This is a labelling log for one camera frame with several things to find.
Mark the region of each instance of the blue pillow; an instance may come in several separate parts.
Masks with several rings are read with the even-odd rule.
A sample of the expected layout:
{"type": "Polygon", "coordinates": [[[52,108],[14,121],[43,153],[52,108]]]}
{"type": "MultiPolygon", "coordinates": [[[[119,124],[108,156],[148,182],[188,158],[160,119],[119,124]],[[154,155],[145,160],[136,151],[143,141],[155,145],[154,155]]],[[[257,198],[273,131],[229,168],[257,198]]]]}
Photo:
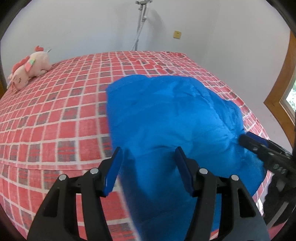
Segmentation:
{"type": "MultiPolygon", "coordinates": [[[[251,195],[263,181],[263,163],[238,145],[245,133],[240,109],[196,79],[132,75],[111,84],[107,98],[112,146],[124,152],[121,184],[142,240],[186,236],[196,198],[185,191],[174,162],[178,146],[217,176],[239,175],[251,195]]],[[[212,230],[220,206],[218,196],[212,230]]]]}

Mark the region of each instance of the plaid bedsheet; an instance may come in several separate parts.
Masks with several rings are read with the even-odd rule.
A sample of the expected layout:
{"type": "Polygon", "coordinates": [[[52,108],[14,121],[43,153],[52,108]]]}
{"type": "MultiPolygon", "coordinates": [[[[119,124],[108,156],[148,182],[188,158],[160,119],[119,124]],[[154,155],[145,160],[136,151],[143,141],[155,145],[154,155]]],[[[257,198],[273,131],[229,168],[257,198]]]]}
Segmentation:
{"type": "MultiPolygon", "coordinates": [[[[105,89],[123,76],[194,77],[240,107],[246,130],[268,138],[244,102],[184,54],[99,53],[53,66],[17,94],[10,88],[0,100],[0,204],[25,237],[42,200],[60,174],[82,175],[112,155],[105,89]]],[[[269,178],[270,173],[254,195],[255,202],[269,178]]],[[[77,195],[77,199],[79,231],[86,239],[81,196],[77,195]]],[[[102,205],[114,241],[138,240],[118,181],[113,192],[102,199],[102,205]]]]}

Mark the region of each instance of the mattress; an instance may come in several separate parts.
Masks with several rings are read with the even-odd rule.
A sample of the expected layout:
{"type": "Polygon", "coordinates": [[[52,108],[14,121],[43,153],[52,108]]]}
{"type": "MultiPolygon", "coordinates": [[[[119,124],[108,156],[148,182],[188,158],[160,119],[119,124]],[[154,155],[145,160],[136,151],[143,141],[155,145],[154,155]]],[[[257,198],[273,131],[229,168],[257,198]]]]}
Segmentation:
{"type": "MultiPolygon", "coordinates": [[[[231,88],[185,54],[109,52],[58,62],[18,93],[10,88],[0,100],[0,204],[24,237],[60,174],[82,175],[112,155],[105,89],[131,74],[196,78],[239,106],[247,131],[268,138],[258,119],[231,88]]],[[[255,202],[270,176],[268,172],[253,196],[255,202]]],[[[79,232],[86,238],[81,196],[77,199],[79,232]]],[[[138,240],[118,180],[102,205],[114,241],[138,240]]]]}

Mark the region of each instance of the light switch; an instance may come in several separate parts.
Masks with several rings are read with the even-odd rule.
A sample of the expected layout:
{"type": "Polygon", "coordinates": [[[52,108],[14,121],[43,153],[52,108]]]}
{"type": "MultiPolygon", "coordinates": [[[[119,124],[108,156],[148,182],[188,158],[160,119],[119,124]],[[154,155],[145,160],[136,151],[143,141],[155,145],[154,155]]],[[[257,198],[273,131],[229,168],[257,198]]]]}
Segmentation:
{"type": "Polygon", "coordinates": [[[175,31],[174,32],[174,35],[173,35],[173,38],[175,38],[175,39],[180,39],[181,38],[181,32],[179,32],[179,31],[175,31]]]}

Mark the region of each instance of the metal pin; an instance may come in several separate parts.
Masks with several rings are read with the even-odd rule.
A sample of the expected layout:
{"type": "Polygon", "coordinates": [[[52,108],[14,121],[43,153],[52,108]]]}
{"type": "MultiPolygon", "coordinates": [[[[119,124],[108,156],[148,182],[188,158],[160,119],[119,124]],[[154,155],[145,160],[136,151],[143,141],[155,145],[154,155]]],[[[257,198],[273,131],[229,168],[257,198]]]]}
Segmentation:
{"type": "Polygon", "coordinates": [[[59,176],[60,181],[64,181],[64,180],[66,180],[66,178],[67,178],[67,176],[65,174],[62,174],[59,176]]]}
{"type": "Polygon", "coordinates": [[[206,175],[208,173],[208,171],[205,168],[201,168],[200,173],[203,174],[203,175],[206,175]]]}
{"type": "Polygon", "coordinates": [[[238,181],[239,180],[239,176],[238,175],[231,175],[231,179],[233,181],[238,181]]]}
{"type": "Polygon", "coordinates": [[[92,168],[90,171],[89,171],[91,174],[97,174],[99,172],[99,169],[97,168],[92,168]]]}

